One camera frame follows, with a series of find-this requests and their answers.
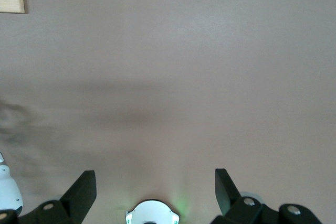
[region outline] glossy gray surface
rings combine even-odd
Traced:
[[[209,223],[226,168],[334,223],[336,0],[25,1],[0,14],[0,151],[23,213],[95,169],[84,223],[146,198]]]

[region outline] white plastic casing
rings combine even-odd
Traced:
[[[0,210],[22,210],[23,202],[20,190],[15,180],[10,176],[10,170],[0,153]]]
[[[165,203],[147,200],[138,204],[133,211],[126,212],[126,224],[179,224],[180,218]]]

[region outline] white dome-shaped device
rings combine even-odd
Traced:
[[[180,218],[165,203],[146,200],[126,212],[126,224],[179,224]]]
[[[0,153],[0,210],[16,210],[17,215],[23,207],[22,196],[15,180],[10,176],[9,167]]]

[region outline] white robot part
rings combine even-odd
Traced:
[[[15,180],[10,176],[9,167],[0,153],[0,210],[12,209],[17,214],[23,207],[22,196]]]
[[[165,203],[146,200],[126,212],[126,224],[179,224],[180,218]]]

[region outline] white plastic device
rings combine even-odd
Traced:
[[[10,176],[2,153],[0,153],[0,210],[12,209],[21,213],[23,207],[22,196],[15,180]]]
[[[126,212],[126,224],[179,224],[180,218],[165,203],[146,200]]]

